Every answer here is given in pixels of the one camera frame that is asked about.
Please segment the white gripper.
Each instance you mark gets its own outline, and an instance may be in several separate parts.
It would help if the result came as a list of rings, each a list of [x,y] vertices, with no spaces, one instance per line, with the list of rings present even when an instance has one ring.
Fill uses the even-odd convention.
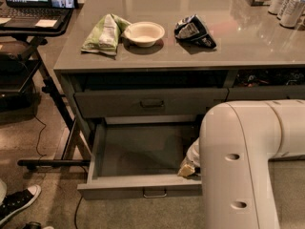
[[[199,139],[197,139],[188,149],[186,153],[186,160],[188,164],[180,167],[177,175],[179,177],[188,177],[195,173],[194,167],[200,166],[200,153],[199,153]]]

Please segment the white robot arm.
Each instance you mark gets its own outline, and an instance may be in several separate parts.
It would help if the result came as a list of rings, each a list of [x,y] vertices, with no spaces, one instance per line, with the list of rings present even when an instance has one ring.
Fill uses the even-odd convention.
[[[305,153],[305,101],[229,101],[211,108],[180,164],[200,170],[206,229],[280,229],[268,162]]]

